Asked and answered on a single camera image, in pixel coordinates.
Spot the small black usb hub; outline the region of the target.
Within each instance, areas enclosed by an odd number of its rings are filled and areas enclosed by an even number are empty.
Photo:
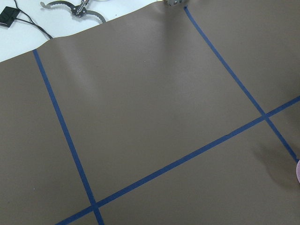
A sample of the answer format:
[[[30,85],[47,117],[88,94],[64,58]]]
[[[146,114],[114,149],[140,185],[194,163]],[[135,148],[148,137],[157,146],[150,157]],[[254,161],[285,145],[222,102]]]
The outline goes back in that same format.
[[[17,19],[20,10],[13,7],[4,7],[0,14],[0,25],[9,28],[12,23]]]

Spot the pink mesh pen holder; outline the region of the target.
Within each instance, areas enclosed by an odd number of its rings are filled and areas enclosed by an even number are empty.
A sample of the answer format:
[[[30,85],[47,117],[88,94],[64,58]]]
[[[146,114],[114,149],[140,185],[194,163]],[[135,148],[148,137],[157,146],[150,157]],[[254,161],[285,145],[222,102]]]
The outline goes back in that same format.
[[[300,183],[300,160],[298,160],[297,165],[296,165],[296,177],[298,182]]]

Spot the aluminium frame post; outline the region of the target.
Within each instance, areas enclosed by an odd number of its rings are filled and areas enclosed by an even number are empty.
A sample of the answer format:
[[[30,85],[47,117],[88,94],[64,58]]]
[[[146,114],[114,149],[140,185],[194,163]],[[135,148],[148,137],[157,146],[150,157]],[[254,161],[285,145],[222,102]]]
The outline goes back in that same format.
[[[164,0],[164,2],[169,6],[175,6],[177,4],[183,3],[184,0]]]

